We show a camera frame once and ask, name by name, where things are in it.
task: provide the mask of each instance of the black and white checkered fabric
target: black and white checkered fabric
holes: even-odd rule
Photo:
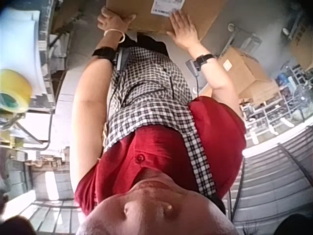
[[[132,47],[126,70],[114,69],[112,78],[113,114],[108,121],[105,144],[113,144],[141,126],[163,125],[182,135],[197,180],[199,192],[216,192],[209,164],[188,108],[192,100],[179,68],[165,55]]]

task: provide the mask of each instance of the yellow tape roll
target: yellow tape roll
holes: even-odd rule
[[[31,85],[13,70],[0,70],[0,108],[12,113],[24,113],[31,100]]]

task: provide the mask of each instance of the cardboard box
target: cardboard box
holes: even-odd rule
[[[313,68],[313,26],[308,23],[299,25],[291,42],[291,51],[304,71]]]
[[[202,39],[221,12],[226,0],[185,0],[182,11],[188,13]],[[107,0],[107,8],[122,17],[137,14],[130,30],[166,34],[173,31],[168,17],[151,13],[154,0]]]
[[[254,103],[262,103],[279,91],[259,62],[239,49],[230,47],[219,62],[234,82],[240,99],[252,98]]]

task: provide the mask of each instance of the shirt button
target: shirt button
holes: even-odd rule
[[[135,157],[135,162],[137,164],[143,163],[145,161],[145,156],[142,154],[138,154],[138,156]]]

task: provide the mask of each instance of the black watch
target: black watch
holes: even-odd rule
[[[207,63],[208,59],[215,58],[212,54],[201,55],[196,59],[195,65],[198,71],[201,70],[201,66]]]
[[[114,64],[116,51],[111,47],[103,47],[94,51],[92,56],[98,56],[99,59],[108,59]]]

